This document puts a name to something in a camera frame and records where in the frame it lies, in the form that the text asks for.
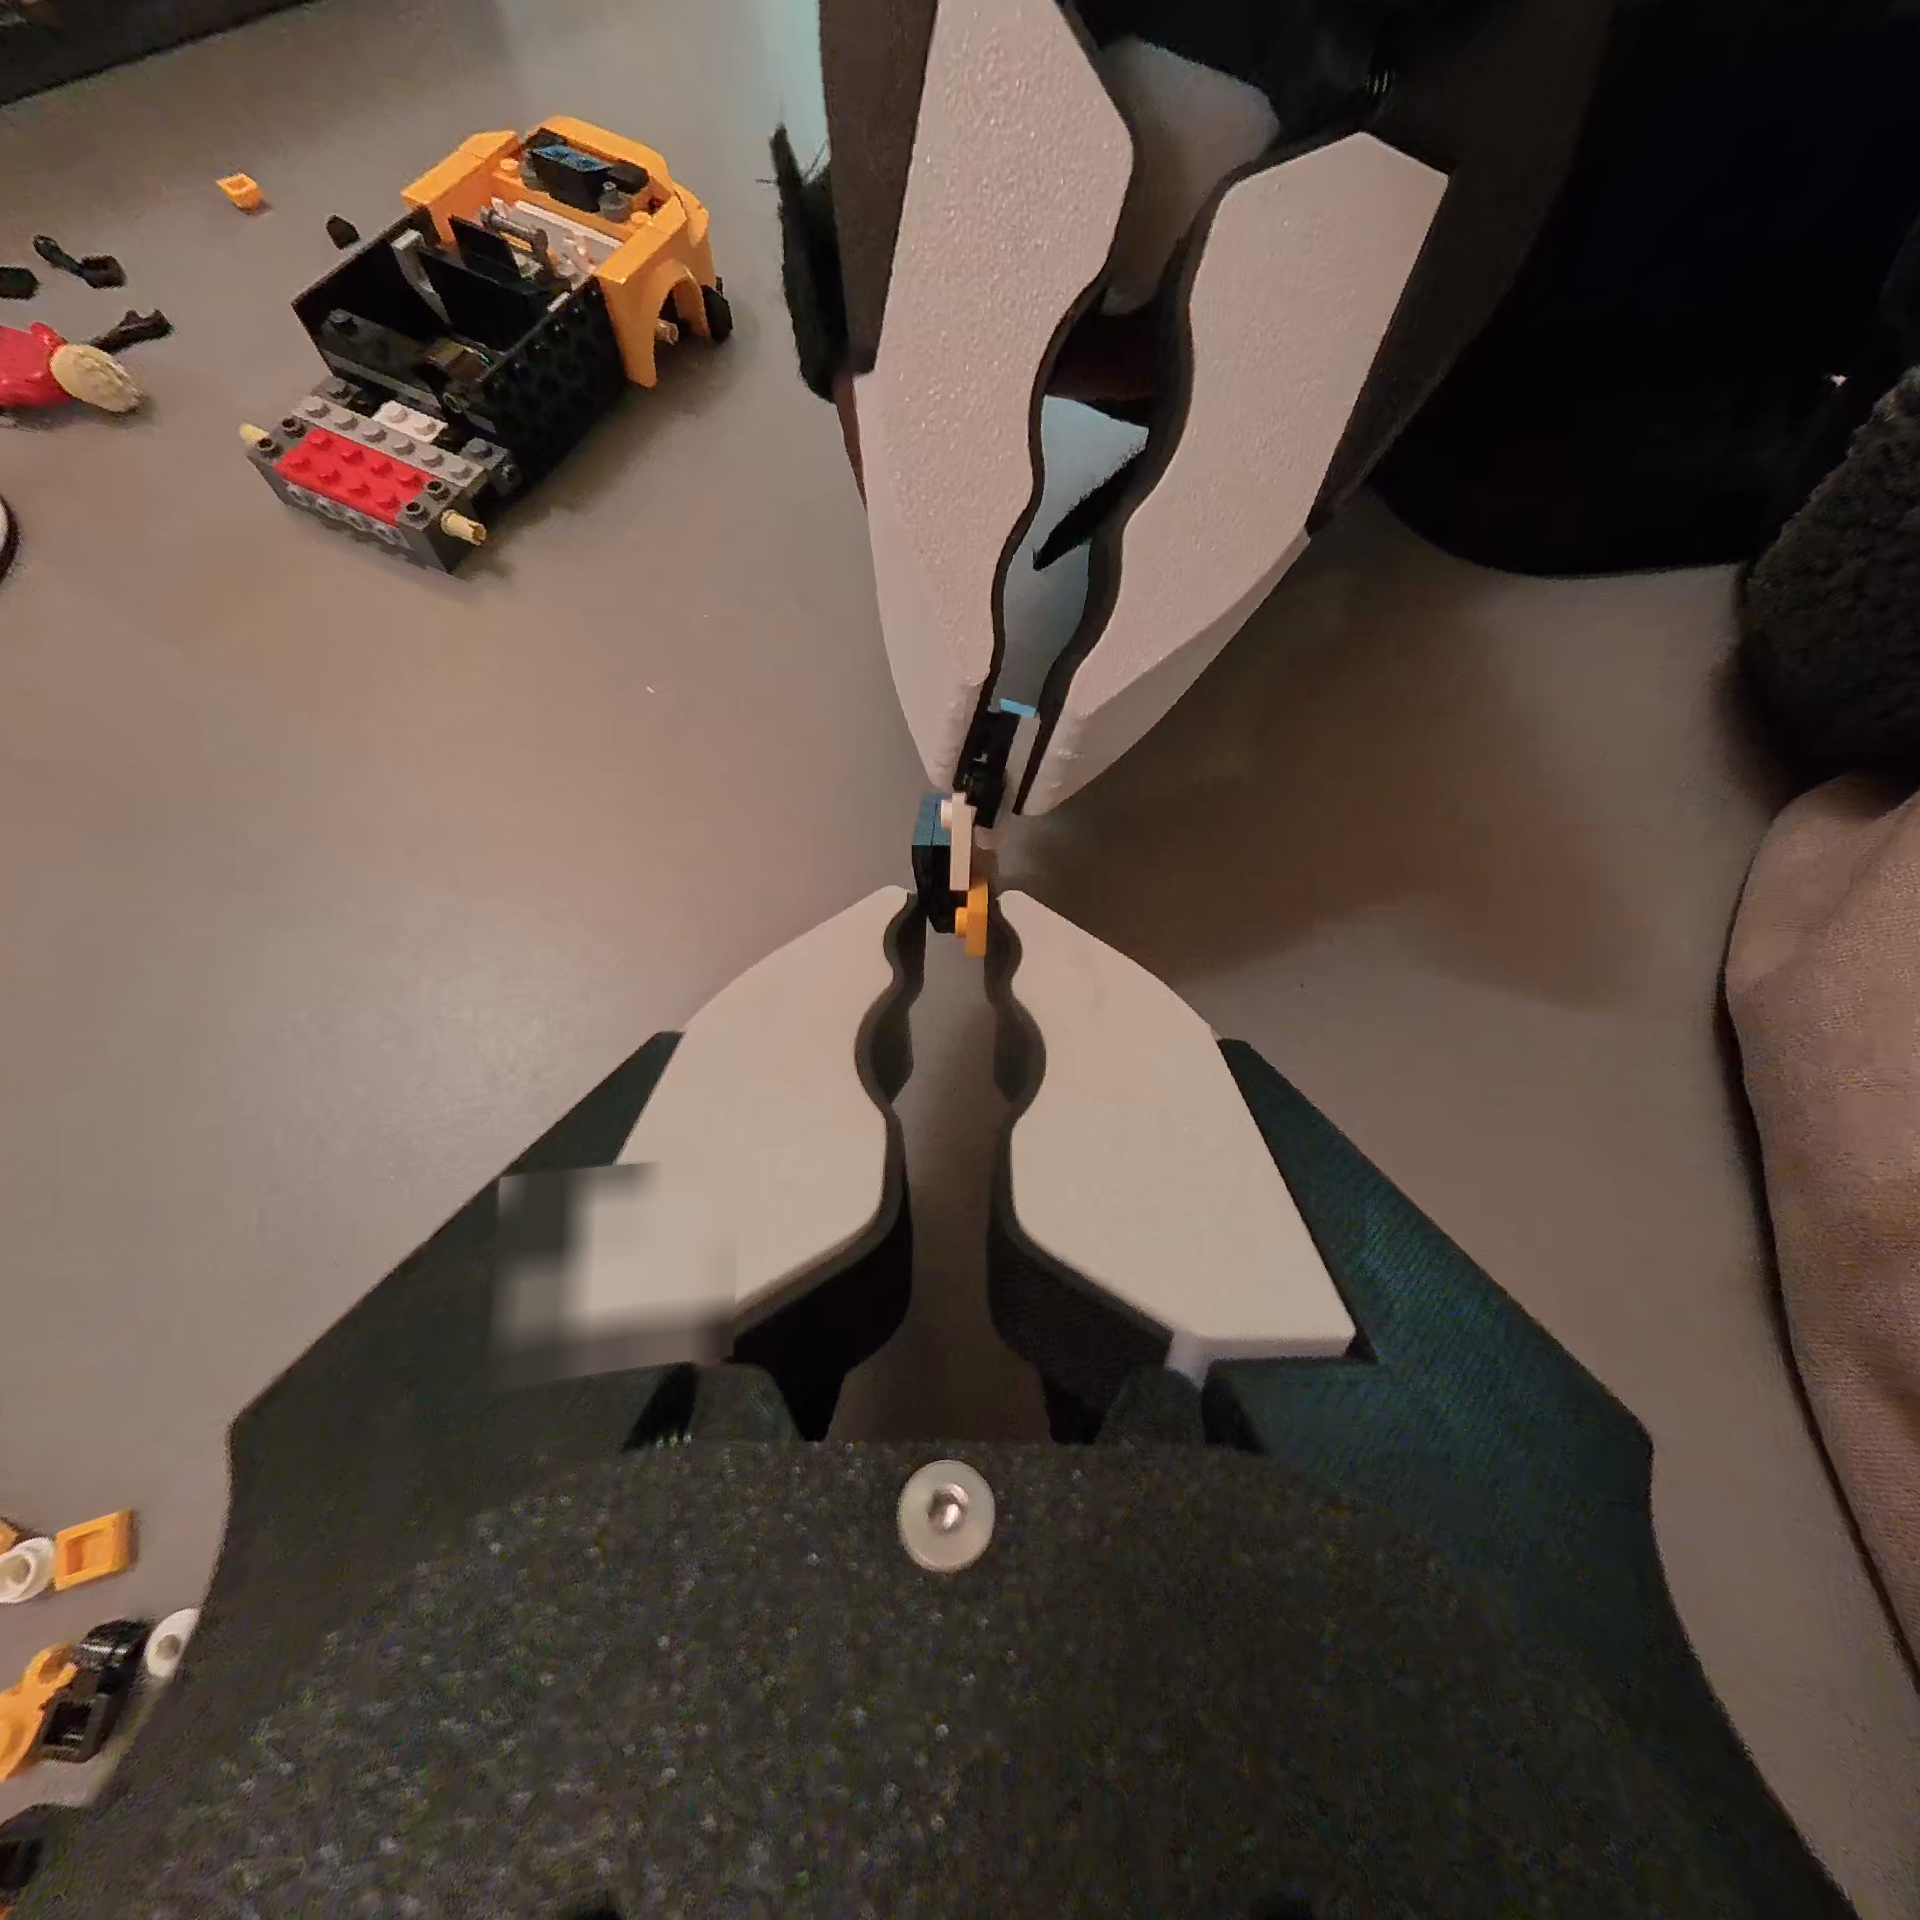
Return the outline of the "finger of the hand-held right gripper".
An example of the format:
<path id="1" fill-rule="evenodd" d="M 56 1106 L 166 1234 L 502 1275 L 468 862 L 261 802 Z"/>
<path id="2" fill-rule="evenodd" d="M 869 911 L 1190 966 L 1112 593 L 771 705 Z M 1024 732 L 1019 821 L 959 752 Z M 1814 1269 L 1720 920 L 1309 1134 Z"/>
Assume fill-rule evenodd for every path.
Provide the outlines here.
<path id="1" fill-rule="evenodd" d="M 1307 550 L 1448 182 L 1352 132 L 1220 186 L 1173 312 L 1171 421 L 1093 542 L 1021 813 L 1141 744 Z"/>
<path id="2" fill-rule="evenodd" d="M 931 788 L 1002 651 L 1060 338 L 1110 259 L 1135 137 L 1053 1 L 939 3 L 873 370 L 852 384 L 876 611 Z"/>

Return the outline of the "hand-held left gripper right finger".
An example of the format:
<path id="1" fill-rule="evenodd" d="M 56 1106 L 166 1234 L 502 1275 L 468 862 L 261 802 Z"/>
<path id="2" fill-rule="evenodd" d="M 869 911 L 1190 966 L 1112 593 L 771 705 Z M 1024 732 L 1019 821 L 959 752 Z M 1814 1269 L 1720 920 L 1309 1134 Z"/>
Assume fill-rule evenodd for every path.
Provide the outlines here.
<path id="1" fill-rule="evenodd" d="M 1036 895 L 999 905 L 1005 1337 L 1045 1373 L 1346 1355 L 1357 1322 L 1208 1020 Z"/>

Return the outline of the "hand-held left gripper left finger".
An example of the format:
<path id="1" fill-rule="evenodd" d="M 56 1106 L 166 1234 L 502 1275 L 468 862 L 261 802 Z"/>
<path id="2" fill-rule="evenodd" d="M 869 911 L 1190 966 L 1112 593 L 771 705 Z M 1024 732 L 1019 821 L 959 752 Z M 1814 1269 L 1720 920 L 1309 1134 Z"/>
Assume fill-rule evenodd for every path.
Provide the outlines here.
<path id="1" fill-rule="evenodd" d="M 749 1329 L 883 1216 L 891 1106 L 862 1033 L 899 986 L 909 908 L 883 884 L 746 968 L 687 1023 L 620 1152 L 662 1236 L 624 1305 Z"/>

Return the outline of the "small lego subassembly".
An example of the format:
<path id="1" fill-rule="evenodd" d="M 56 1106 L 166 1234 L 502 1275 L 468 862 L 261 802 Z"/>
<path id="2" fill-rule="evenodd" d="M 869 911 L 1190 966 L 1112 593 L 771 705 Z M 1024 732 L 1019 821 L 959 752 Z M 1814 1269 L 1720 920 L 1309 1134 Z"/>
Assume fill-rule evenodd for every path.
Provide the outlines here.
<path id="1" fill-rule="evenodd" d="M 979 809 L 963 790 L 928 791 L 911 840 L 911 866 L 925 924 L 986 957 L 993 940 L 993 862 Z"/>

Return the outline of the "pile of small lego pieces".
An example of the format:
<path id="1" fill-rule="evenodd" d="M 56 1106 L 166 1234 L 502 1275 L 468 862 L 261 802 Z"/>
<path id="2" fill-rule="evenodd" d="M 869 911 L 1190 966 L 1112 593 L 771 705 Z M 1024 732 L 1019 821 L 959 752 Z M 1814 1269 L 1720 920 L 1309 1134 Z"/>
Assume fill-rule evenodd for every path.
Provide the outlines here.
<path id="1" fill-rule="evenodd" d="M 62 1828 L 104 1796 L 179 1686 L 205 1596 L 155 1588 L 143 1516 L 64 1526 L 5 1516 L 5 1906 Z"/>

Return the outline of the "orange black lego car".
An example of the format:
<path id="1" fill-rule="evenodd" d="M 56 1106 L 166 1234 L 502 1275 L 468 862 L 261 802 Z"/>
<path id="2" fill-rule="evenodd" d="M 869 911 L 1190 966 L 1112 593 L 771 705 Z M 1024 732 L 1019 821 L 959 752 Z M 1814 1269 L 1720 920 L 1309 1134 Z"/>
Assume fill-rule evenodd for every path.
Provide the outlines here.
<path id="1" fill-rule="evenodd" d="M 706 204 L 585 118 L 472 133 L 402 204 L 294 300 L 326 376 L 243 440 L 289 508 L 456 572 L 664 356 L 724 343 L 734 315 Z"/>

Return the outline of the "red and tan lego figure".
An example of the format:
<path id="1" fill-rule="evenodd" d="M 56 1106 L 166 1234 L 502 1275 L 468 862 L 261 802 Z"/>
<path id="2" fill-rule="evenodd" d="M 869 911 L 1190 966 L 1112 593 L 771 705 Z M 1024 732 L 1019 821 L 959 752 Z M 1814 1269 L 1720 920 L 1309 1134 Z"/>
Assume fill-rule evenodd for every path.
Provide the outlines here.
<path id="1" fill-rule="evenodd" d="M 44 413 L 70 403 L 106 415 L 143 408 L 123 362 L 98 343 L 70 342 L 44 321 L 2 327 L 2 413 Z"/>

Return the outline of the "person's right hand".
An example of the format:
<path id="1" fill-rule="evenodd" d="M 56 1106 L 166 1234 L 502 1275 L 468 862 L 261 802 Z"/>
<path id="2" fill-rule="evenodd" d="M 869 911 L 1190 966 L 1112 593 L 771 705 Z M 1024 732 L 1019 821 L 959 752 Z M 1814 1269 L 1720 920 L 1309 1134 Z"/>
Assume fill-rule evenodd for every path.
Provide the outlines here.
<path id="1" fill-rule="evenodd" d="M 1161 321 L 1152 305 L 1093 307 L 1070 325 L 1046 392 L 1112 415 L 1147 408 L 1159 387 Z"/>

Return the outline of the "beige sweatshirt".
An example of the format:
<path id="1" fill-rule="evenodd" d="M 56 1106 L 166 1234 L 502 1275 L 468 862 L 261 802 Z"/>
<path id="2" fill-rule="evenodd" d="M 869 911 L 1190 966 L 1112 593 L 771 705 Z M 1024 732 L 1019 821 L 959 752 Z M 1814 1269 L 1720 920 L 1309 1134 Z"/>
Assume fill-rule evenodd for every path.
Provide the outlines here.
<path id="1" fill-rule="evenodd" d="M 1918 1652 L 1918 797 L 1841 778 L 1750 864 L 1725 997 L 1789 1347 Z"/>

